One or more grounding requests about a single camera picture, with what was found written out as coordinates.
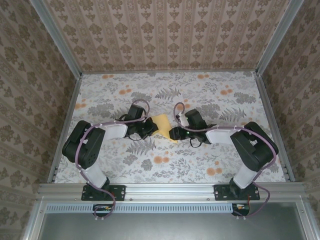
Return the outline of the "grey metal panel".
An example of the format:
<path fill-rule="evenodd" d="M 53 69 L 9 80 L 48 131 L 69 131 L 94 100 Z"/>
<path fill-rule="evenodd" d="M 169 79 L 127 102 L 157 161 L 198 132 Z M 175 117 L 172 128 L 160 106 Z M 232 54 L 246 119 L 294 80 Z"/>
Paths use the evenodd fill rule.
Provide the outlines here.
<path fill-rule="evenodd" d="M 38 240 L 307 240 L 291 203 L 269 203 L 255 216 L 230 213 L 49 213 Z"/>

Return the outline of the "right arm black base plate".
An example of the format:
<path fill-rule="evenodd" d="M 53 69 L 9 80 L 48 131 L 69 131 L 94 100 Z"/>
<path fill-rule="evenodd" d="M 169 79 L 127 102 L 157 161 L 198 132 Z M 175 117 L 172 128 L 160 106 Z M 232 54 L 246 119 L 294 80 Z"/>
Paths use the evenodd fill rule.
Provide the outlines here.
<path fill-rule="evenodd" d="M 244 189 L 239 188 L 237 185 L 216 184 L 213 189 L 216 201 L 260 200 L 259 190 L 253 184 Z"/>

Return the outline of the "long aluminium base rail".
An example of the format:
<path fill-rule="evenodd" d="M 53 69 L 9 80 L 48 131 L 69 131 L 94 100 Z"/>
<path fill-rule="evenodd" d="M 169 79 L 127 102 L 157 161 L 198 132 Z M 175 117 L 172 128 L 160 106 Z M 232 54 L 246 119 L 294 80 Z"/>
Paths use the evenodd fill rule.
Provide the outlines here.
<path fill-rule="evenodd" d="M 215 183 L 127 183 L 125 202 L 213 202 Z M 301 182 L 259 182 L 270 192 L 270 202 L 306 201 L 308 195 Z M 79 203 L 82 183 L 44 183 L 39 185 L 37 201 Z"/>

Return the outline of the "floral table cover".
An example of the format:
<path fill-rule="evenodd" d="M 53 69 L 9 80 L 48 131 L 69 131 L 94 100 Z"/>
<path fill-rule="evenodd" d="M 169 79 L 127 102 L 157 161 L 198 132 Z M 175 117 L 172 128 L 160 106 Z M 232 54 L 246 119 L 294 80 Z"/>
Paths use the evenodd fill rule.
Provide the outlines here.
<path fill-rule="evenodd" d="M 109 122 L 129 111 L 133 101 L 150 106 L 150 115 L 166 114 L 175 127 L 174 111 L 196 109 L 208 124 L 270 127 L 254 72 L 176 72 L 88 74 L 82 77 L 70 129 L 85 120 Z M 234 146 L 173 143 L 155 134 L 106 140 L 97 163 L 114 184 L 228 182 L 241 166 Z"/>

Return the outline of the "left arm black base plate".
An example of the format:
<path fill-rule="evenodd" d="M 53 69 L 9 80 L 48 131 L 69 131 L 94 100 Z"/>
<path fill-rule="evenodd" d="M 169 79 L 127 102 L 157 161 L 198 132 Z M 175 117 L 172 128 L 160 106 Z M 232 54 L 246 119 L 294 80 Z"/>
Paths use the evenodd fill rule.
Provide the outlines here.
<path fill-rule="evenodd" d="M 126 195 L 125 185 L 107 185 L 102 187 L 110 192 L 116 201 L 124 201 Z M 86 184 L 82 189 L 82 201 L 112 201 L 112 197 L 105 192 L 95 189 L 91 185 Z"/>

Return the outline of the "aluminium table side rail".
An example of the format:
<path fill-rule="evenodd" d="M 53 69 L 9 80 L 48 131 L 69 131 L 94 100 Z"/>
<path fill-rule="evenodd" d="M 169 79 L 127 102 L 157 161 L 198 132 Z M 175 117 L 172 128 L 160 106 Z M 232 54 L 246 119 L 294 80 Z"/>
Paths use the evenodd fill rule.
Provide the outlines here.
<path fill-rule="evenodd" d="M 69 128 L 70 128 L 73 112 L 74 112 L 74 109 L 75 109 L 75 106 L 76 106 L 76 102 L 77 102 L 77 98 L 78 98 L 78 95 L 79 95 L 79 92 L 80 92 L 81 84 L 82 84 L 82 76 L 80 76 L 80 78 L 77 79 L 76 82 L 75 82 L 75 86 L 74 86 L 74 90 L 73 90 L 73 93 L 72 93 L 72 96 L 71 96 L 70 104 L 69 104 L 69 107 L 68 107 L 68 110 L 67 110 L 67 113 L 66 113 L 66 116 L 65 116 L 65 120 L 64 120 L 63 127 L 62 127 L 62 131 L 61 131 L 61 134 L 60 134 L 60 137 L 59 137 L 57 148 L 56 148 L 56 151 L 55 151 L 55 154 L 54 154 L 54 158 L 53 158 L 53 161 L 52 161 L 52 165 L 51 165 L 51 168 L 50 168 L 50 172 L 49 172 L 49 175 L 48 175 L 47 183 L 49 183 L 49 184 L 54 183 L 55 179 L 56 179 L 56 174 L 57 174 L 57 171 L 58 171 L 58 168 L 59 168 L 59 165 L 60 165 L 60 161 L 61 161 L 61 158 L 62 158 L 62 149 L 63 149 L 63 146 L 64 146 L 65 141 L 66 141 L 67 136 L 68 136 L 68 131 L 69 131 Z"/>
<path fill-rule="evenodd" d="M 278 158 L 281 164 L 281 168 L 285 177 L 285 180 L 287 182 L 295 182 L 295 176 L 285 149 L 284 142 L 282 140 L 282 136 L 280 133 L 280 130 L 278 128 L 278 124 L 272 109 L 271 102 L 269 100 L 267 90 L 265 88 L 263 79 L 261 75 L 256 74 L 255 75 L 255 81 L 256 85 L 259 91 L 259 95 L 264 107 L 265 115 L 269 124 L 270 132 L 272 135 L 272 139 L 274 143 L 277 145 L 279 153 L 278 153 Z"/>

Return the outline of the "small black controller board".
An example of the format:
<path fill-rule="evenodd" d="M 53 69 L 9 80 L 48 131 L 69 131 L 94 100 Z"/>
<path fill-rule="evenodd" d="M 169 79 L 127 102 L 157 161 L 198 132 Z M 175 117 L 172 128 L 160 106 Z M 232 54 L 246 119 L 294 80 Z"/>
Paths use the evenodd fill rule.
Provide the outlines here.
<path fill-rule="evenodd" d="M 233 203 L 232 215 L 236 217 L 246 217 L 250 212 L 250 205 L 247 203 Z"/>
<path fill-rule="evenodd" d="M 93 215 L 99 218 L 107 216 L 113 209 L 112 204 L 94 204 L 92 207 Z"/>

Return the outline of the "yellow paper sheet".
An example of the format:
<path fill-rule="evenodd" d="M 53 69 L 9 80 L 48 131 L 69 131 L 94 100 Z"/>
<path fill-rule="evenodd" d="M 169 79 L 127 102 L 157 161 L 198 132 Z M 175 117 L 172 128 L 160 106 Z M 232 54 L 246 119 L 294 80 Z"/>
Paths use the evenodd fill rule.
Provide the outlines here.
<path fill-rule="evenodd" d="M 156 130 L 152 135 L 159 134 L 175 144 L 178 143 L 177 140 L 173 140 L 170 137 L 170 130 L 172 129 L 172 126 L 171 126 L 169 119 L 168 119 L 168 116 L 166 114 L 152 116 L 151 119 L 152 119 L 153 123 L 155 123 L 158 128 L 158 130 Z"/>

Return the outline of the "slanted aluminium frame post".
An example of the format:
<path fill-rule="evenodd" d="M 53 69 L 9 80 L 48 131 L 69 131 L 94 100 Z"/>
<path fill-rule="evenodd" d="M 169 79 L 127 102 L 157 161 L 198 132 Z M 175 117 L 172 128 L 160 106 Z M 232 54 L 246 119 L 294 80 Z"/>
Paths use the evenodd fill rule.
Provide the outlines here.
<path fill-rule="evenodd" d="M 50 34 L 54 43 L 56 44 L 59 52 L 63 56 L 72 74 L 74 75 L 76 80 L 80 80 L 82 70 L 79 64 L 77 63 L 75 57 L 73 56 L 71 48 L 68 46 L 62 31 L 59 30 L 58 25 L 55 23 L 54 18 L 52 17 L 49 9 L 46 7 L 43 0 L 30 0 L 30 2 L 37 14 L 39 15 L 41 21 L 43 22 L 46 30 Z"/>
<path fill-rule="evenodd" d="M 272 35 L 265 51 L 263 52 L 257 66 L 256 74 L 261 76 L 266 70 L 269 62 L 274 56 L 277 48 L 279 47 L 281 41 L 284 39 L 286 32 L 288 31 L 290 25 L 292 24 L 294 18 L 296 17 L 299 9 L 303 5 L 304 0 L 290 0 L 283 16 L 281 17 L 277 27 L 275 28 L 274 34 Z"/>

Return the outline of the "thin aluminium table end rail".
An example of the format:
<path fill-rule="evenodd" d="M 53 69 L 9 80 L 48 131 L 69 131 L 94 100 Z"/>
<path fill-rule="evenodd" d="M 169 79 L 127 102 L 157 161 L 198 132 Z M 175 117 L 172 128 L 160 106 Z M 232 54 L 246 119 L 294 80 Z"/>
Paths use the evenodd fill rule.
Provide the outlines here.
<path fill-rule="evenodd" d="M 255 72 L 253 68 L 248 69 L 158 69 L 158 70 L 117 70 L 117 71 L 83 71 L 82 75 L 99 74 L 153 74 L 153 73 L 215 73 L 215 72 Z"/>

